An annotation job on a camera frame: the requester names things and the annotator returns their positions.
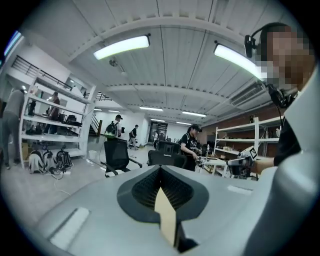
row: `black t-shirt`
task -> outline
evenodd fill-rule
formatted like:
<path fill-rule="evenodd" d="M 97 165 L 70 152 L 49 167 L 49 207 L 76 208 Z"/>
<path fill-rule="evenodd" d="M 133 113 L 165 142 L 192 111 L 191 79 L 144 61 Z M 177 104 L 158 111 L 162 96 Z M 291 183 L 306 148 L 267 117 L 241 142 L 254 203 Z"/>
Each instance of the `black t-shirt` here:
<path fill-rule="evenodd" d="M 181 138 L 181 143 L 184 143 L 185 147 L 191 151 L 195 151 L 195 149 L 197 148 L 197 138 L 190 136 L 190 134 L 189 134 L 189 140 L 188 140 L 187 134 L 184 134 Z M 181 151 L 181 152 L 186 156 L 190 156 L 189 153 L 186 153 L 184 151 Z"/>
<path fill-rule="evenodd" d="M 283 121 L 279 142 L 277 144 L 276 155 L 273 160 L 274 166 L 278 166 L 286 158 L 301 151 L 297 137 L 286 119 Z"/>
<path fill-rule="evenodd" d="M 132 133 L 130 132 L 130 138 L 135 138 L 137 136 L 137 129 L 136 128 L 133 128 L 132 129 Z"/>

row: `light fixture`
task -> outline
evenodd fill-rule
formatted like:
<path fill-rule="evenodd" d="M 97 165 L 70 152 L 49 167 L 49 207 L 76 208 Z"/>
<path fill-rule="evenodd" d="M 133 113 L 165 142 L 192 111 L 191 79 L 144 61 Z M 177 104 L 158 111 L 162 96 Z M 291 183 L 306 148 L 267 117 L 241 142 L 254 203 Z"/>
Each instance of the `light fixture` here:
<path fill-rule="evenodd" d="M 147 35 L 137 36 L 129 38 L 120 42 L 108 45 L 100 50 L 97 50 L 93 55 L 97 60 L 101 60 L 105 57 L 115 55 L 118 53 L 149 47 L 150 42 Z"/>
<path fill-rule="evenodd" d="M 164 120 L 158 120 L 158 119 L 152 119 L 152 118 L 150 120 L 156 121 L 156 122 L 165 122 Z"/>
<path fill-rule="evenodd" d="M 197 117 L 202 117 L 202 118 L 205 118 L 207 116 L 206 114 L 198 114 L 198 113 L 192 113 L 192 112 L 187 112 L 187 111 L 182 111 L 182 114 L 187 114 L 187 115 L 192 115 L 192 116 L 197 116 Z"/>
<path fill-rule="evenodd" d="M 214 54 L 218 57 L 224 58 L 227 61 L 230 61 L 241 68 L 247 70 L 252 75 L 260 79 L 261 81 L 264 80 L 265 75 L 261 73 L 259 70 L 260 68 L 257 67 L 252 61 L 247 59 L 245 56 L 241 55 L 240 53 L 222 45 L 217 44 L 214 50 Z"/>
<path fill-rule="evenodd" d="M 187 126 L 191 125 L 191 123 L 187 123 L 187 122 L 176 122 L 176 123 L 180 125 L 187 125 Z"/>
<path fill-rule="evenodd" d="M 154 110 L 154 111 L 163 111 L 162 108 L 154 108 L 154 107 L 146 107 L 146 106 L 140 106 L 141 110 Z"/>

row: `desk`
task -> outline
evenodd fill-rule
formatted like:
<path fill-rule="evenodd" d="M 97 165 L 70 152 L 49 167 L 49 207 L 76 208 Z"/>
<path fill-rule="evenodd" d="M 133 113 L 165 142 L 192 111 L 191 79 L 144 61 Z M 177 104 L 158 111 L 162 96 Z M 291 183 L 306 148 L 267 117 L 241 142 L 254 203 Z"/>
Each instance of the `desk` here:
<path fill-rule="evenodd" d="M 204 165 L 213 166 L 212 175 L 215 175 L 217 166 L 224 166 L 222 177 L 226 177 L 227 169 L 228 169 L 226 161 L 220 160 L 218 158 L 211 158 L 211 159 L 208 158 L 207 161 L 204 163 Z"/>

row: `office chair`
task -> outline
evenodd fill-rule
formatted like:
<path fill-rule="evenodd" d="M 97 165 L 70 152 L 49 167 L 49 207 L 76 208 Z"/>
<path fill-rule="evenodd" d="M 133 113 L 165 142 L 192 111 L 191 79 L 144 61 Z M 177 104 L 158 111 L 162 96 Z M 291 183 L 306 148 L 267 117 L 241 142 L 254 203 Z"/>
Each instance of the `office chair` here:
<path fill-rule="evenodd" d="M 127 168 L 129 161 L 142 168 L 141 163 L 129 158 L 127 142 L 124 140 L 113 139 L 104 142 L 104 151 L 105 162 L 101 164 L 106 166 L 105 177 L 107 178 L 130 171 Z"/>
<path fill-rule="evenodd" d="M 150 150 L 148 152 L 148 165 L 166 165 L 184 168 L 187 163 L 187 157 L 182 154 L 165 154 L 161 151 Z"/>

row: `shelving unit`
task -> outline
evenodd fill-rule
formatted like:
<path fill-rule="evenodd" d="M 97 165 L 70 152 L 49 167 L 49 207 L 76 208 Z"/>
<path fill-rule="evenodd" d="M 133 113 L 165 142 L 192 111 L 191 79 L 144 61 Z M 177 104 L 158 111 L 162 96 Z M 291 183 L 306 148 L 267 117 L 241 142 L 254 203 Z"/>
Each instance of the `shelving unit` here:
<path fill-rule="evenodd" d="M 216 151 L 229 153 L 232 155 L 238 155 L 240 152 L 237 150 L 225 150 L 221 148 L 217 148 L 218 142 L 234 142 L 234 143 L 249 143 L 254 144 L 254 148 L 256 152 L 258 152 L 259 145 L 261 143 L 278 143 L 279 138 L 259 138 L 259 129 L 264 127 L 276 127 L 281 125 L 280 117 L 274 117 L 271 119 L 259 121 L 258 117 L 254 118 L 253 123 L 237 125 L 233 127 L 226 127 L 226 128 L 216 128 L 215 133 L 215 145 L 213 154 L 215 155 Z M 218 132 L 225 132 L 225 133 L 235 133 L 235 132 L 245 132 L 245 131 L 254 131 L 254 138 L 218 138 Z M 258 156 L 258 159 L 265 159 L 264 156 Z"/>
<path fill-rule="evenodd" d="M 70 98 L 74 101 L 84 104 L 84 111 L 79 111 L 78 109 L 72 109 L 70 107 L 58 105 L 46 99 L 35 96 L 34 94 L 31 93 L 31 91 L 37 86 L 39 87 L 42 86 L 41 88 L 48 88 L 47 93 L 52 91 L 58 92 L 58 95 L 63 95 L 64 97 Z M 62 111 L 68 111 L 70 113 L 81 115 L 82 127 L 64 124 L 59 121 L 52 121 L 44 116 L 39 116 L 39 115 L 29 116 L 26 114 L 22 115 L 21 121 L 20 121 L 20 127 L 19 127 L 20 158 L 21 158 L 22 168 L 25 167 L 24 161 L 23 161 L 23 155 L 22 155 L 22 140 L 75 143 L 77 144 L 76 148 L 65 149 L 65 151 L 69 152 L 70 157 L 84 156 L 87 154 L 88 134 L 89 134 L 91 118 L 94 110 L 93 93 L 95 92 L 95 89 L 96 89 L 95 86 L 92 87 L 92 89 L 90 90 L 89 98 L 85 99 L 82 95 L 75 94 L 72 91 L 63 88 L 60 85 L 53 84 L 53 82 L 46 77 L 39 76 L 39 75 L 35 76 L 35 78 L 33 79 L 28 89 L 28 92 L 25 94 L 22 113 L 26 113 L 29 100 L 32 100 L 32 101 L 40 102 L 42 104 L 47 104 L 48 106 L 58 108 Z M 78 136 L 67 136 L 67 135 L 58 135 L 58 134 L 27 135 L 26 132 L 23 130 L 24 120 L 36 122 L 36 123 L 42 123 L 42 124 L 56 125 L 59 127 L 67 127 L 70 129 L 76 129 L 76 131 L 78 131 Z M 51 151 L 53 152 L 54 155 L 56 155 L 59 150 L 60 149 L 53 149 Z"/>

